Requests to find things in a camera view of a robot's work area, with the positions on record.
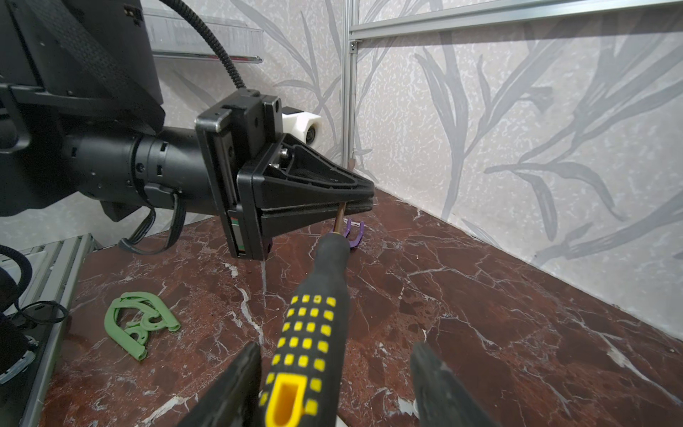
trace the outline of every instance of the metal rail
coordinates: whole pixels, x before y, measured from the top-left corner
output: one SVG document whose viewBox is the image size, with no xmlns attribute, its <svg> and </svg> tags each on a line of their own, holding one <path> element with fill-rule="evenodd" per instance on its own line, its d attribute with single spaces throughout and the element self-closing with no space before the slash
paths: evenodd
<svg viewBox="0 0 683 427">
<path fill-rule="evenodd" d="M 349 40 L 367 40 L 683 3 L 680 0 L 496 0 L 374 23 L 351 25 Z"/>
</svg>

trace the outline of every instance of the screwdriver handle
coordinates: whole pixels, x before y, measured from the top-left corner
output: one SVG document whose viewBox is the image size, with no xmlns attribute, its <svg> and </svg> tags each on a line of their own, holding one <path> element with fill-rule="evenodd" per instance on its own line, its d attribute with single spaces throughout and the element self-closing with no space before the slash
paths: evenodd
<svg viewBox="0 0 683 427">
<path fill-rule="evenodd" d="M 348 329 L 345 237 L 330 233 L 294 291 L 259 406 L 265 427 L 335 425 Z"/>
</svg>

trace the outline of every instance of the floral wallpaper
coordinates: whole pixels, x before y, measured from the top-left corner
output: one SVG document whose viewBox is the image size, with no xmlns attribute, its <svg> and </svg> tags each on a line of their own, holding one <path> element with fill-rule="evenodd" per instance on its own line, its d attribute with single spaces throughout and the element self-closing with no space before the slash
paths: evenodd
<svg viewBox="0 0 683 427">
<path fill-rule="evenodd" d="M 444 6 L 362 1 L 361 22 Z M 683 337 L 682 16 L 653 8 L 364 42 L 357 168 Z"/>
<path fill-rule="evenodd" d="M 324 126 L 315 149 L 341 158 L 341 0 L 186 0 L 199 15 L 242 20 L 264 30 L 264 62 L 237 64 L 247 87 L 282 98 L 283 104 L 319 114 Z M 142 0 L 144 8 L 167 9 L 160 1 Z M 167 126 L 194 128 L 195 118 L 234 91 L 217 61 L 156 59 Z M 114 223 L 99 202 L 80 193 L 42 210 L 0 218 L 0 243 L 24 249 L 92 233 L 104 246 L 129 236 L 146 209 Z M 205 215 L 188 214 L 187 222 Z M 171 212 L 158 210 L 150 234 L 167 230 Z"/>
</svg>

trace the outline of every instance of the yellow hole in handle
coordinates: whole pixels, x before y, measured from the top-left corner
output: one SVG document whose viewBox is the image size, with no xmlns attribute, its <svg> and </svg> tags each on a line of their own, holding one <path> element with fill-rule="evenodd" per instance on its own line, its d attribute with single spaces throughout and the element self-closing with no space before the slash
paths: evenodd
<svg viewBox="0 0 683 427">
<path fill-rule="evenodd" d="M 303 395 L 308 378 L 278 373 L 266 409 L 266 427 L 296 427 L 303 415 Z"/>
</svg>

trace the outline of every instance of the brown marble tabletop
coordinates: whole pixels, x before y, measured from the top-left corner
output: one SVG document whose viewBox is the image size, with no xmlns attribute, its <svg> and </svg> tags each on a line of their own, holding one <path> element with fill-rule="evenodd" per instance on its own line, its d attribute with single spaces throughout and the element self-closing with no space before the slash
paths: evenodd
<svg viewBox="0 0 683 427">
<path fill-rule="evenodd" d="M 680 341 L 386 193 L 353 219 L 366 234 L 347 270 L 339 415 L 350 427 L 419 425 L 408 359 L 425 340 L 502 426 L 683 426 Z M 250 341 L 267 372 L 283 309 L 330 228 L 276 238 L 267 262 L 230 258 L 217 219 L 157 256 L 90 254 L 41 425 L 175 426 Z M 142 362 L 103 324 L 136 290 L 182 324 L 151 333 Z"/>
</svg>

